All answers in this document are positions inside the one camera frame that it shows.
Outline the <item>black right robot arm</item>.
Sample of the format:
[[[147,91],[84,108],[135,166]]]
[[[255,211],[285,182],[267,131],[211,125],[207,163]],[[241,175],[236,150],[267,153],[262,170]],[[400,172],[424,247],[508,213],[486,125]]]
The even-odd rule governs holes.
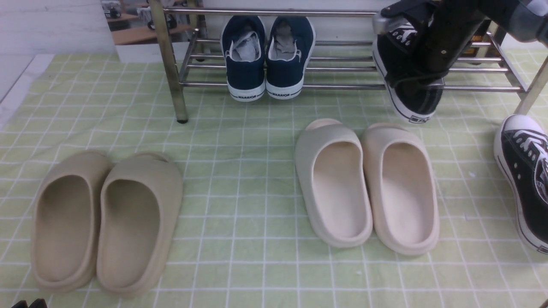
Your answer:
[[[485,19],[517,41],[547,44],[545,0],[400,0],[380,10],[372,20],[377,35],[405,23],[417,32],[403,60],[386,70],[386,82],[396,87],[443,78]]]

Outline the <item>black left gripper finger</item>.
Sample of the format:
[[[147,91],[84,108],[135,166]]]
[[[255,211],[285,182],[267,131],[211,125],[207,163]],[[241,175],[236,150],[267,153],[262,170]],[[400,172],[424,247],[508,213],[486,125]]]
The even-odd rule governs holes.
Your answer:
[[[45,299],[36,299],[30,305],[29,308],[47,308],[47,302]]]
[[[19,302],[16,302],[12,308],[28,308],[28,304],[25,300],[20,300]]]

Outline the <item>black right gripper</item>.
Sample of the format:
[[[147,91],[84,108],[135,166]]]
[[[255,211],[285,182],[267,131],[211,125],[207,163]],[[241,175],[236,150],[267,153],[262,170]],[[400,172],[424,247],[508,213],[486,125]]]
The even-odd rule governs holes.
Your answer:
[[[393,88],[434,88],[485,19],[479,6],[478,0],[400,0],[376,13],[373,29],[377,35],[405,23],[417,32],[403,60],[387,69],[387,83]]]

